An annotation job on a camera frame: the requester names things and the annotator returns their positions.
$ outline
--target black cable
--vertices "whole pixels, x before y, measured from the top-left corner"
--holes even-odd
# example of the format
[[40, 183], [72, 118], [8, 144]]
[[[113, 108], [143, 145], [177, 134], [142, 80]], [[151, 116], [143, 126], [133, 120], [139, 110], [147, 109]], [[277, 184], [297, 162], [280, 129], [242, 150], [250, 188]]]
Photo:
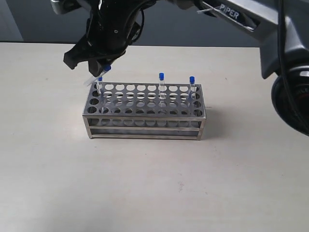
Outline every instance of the black cable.
[[141, 25], [140, 25], [140, 31], [139, 31], [139, 34], [137, 35], [136, 39], [134, 39], [132, 41], [132, 43], [135, 43], [137, 40], [139, 40], [140, 36], [141, 36], [141, 33], [143, 32], [143, 29], [144, 29], [144, 23], [145, 23], [145, 13], [144, 13], [144, 10], [140, 10], [141, 12]]
[[299, 111], [299, 108], [295, 102], [291, 88], [289, 85], [287, 69], [285, 67], [285, 42], [286, 42], [286, 23], [285, 23], [285, 12], [284, 12], [284, 0], [279, 0], [278, 5], [278, 59], [279, 66], [281, 68], [281, 77], [283, 80], [283, 85], [286, 91], [287, 98], [289, 100], [290, 106], [294, 111], [299, 123], [302, 124], [304, 129], [309, 133], [309, 124], [304, 118], [304, 116]]

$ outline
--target blue test tube cap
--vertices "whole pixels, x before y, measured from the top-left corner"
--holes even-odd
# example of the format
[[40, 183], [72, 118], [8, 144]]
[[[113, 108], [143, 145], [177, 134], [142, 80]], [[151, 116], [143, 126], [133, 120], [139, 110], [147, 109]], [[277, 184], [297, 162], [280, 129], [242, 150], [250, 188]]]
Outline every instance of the blue test tube cap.
[[190, 84], [194, 84], [195, 83], [195, 78], [193, 76], [190, 76]]
[[163, 80], [164, 80], [164, 73], [161, 72], [161, 73], [159, 74], [159, 79], [160, 79], [160, 81], [163, 81]]
[[108, 65], [105, 65], [104, 68], [103, 68], [103, 70], [106, 71], [106, 72], [108, 72], [108, 71], [111, 70], [111, 69], [112, 69], [112, 67], [111, 67], [111, 65], [109, 65], [109, 64], [108, 64]]

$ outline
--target test tube rack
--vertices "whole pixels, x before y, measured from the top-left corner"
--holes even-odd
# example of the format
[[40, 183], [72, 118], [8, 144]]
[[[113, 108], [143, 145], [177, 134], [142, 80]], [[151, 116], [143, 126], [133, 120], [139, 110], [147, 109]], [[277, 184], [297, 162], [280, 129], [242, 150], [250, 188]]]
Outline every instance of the test tube rack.
[[103, 83], [99, 95], [92, 84], [83, 119], [89, 138], [201, 140], [206, 112], [201, 85], [193, 97], [189, 85]]

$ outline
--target white table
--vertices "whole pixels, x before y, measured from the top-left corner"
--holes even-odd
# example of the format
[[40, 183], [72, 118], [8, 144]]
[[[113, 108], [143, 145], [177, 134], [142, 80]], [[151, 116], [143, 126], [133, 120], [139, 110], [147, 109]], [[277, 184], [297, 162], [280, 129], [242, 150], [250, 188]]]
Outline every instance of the white table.
[[1, 232], [309, 228], [309, 140], [275, 113], [257, 48], [130, 47], [106, 81], [203, 85], [203, 141], [93, 139], [72, 45], [0, 44]]

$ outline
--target black robotic arm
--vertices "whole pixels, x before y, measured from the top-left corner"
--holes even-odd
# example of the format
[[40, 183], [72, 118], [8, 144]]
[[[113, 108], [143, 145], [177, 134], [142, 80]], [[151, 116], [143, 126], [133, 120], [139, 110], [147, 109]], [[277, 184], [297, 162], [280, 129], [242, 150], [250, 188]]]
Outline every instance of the black robotic arm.
[[[262, 77], [276, 73], [273, 105], [292, 128], [309, 135], [309, 0], [168, 0], [181, 9], [195, 5], [221, 18], [260, 43]], [[136, 18], [156, 0], [51, 0], [57, 14], [83, 7], [90, 13], [83, 38], [64, 55], [74, 69], [87, 61], [99, 76], [121, 57], [142, 31]]]

